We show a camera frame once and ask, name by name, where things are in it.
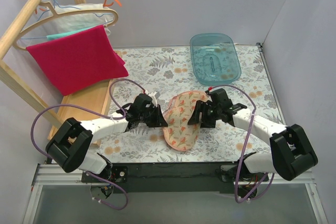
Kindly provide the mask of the peach floral mesh laundry bag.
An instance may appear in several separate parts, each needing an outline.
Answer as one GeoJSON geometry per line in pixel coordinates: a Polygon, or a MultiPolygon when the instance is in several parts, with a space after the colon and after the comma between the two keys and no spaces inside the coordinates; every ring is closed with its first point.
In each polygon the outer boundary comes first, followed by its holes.
{"type": "Polygon", "coordinates": [[[166,143],[181,152],[190,150],[196,143],[200,124],[188,125],[196,102],[208,100],[203,91],[187,91],[174,96],[168,109],[163,113],[168,126],[163,128],[166,143]]]}

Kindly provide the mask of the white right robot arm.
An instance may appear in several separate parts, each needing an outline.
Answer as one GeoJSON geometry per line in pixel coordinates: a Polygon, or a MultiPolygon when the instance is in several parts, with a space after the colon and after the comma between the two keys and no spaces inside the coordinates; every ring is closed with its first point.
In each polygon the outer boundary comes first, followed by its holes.
{"type": "Polygon", "coordinates": [[[244,154],[235,169],[242,180],[251,180],[257,173],[275,173],[291,181],[318,164],[318,157],[304,131],[294,124],[286,126],[255,115],[247,106],[233,104],[224,89],[206,91],[210,100],[196,102],[189,125],[214,128],[218,120],[245,130],[264,141],[269,153],[244,154]]]}

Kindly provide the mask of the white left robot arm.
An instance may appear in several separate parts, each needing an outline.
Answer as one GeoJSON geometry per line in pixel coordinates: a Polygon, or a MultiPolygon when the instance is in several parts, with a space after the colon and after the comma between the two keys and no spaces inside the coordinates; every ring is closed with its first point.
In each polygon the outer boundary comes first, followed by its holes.
{"type": "Polygon", "coordinates": [[[140,93],[134,102],[124,106],[122,119],[98,118],[77,121],[68,118],[46,146],[47,154],[66,172],[76,169],[92,172],[100,182],[111,178],[111,163],[104,156],[89,151],[91,143],[112,134],[124,133],[140,123],[147,127],[167,127],[158,104],[158,92],[140,93]]]}

